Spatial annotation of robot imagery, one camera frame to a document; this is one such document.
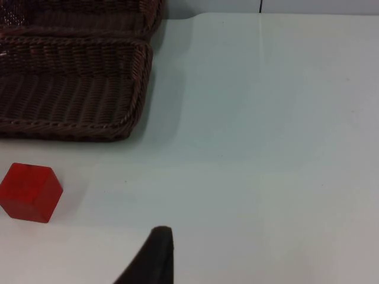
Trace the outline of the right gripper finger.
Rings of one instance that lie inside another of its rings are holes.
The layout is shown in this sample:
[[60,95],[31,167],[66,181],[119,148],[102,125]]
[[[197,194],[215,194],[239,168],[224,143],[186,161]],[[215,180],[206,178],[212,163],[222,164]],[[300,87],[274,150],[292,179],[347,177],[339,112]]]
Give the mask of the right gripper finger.
[[139,252],[115,283],[173,284],[174,238],[172,228],[167,226],[153,228]]

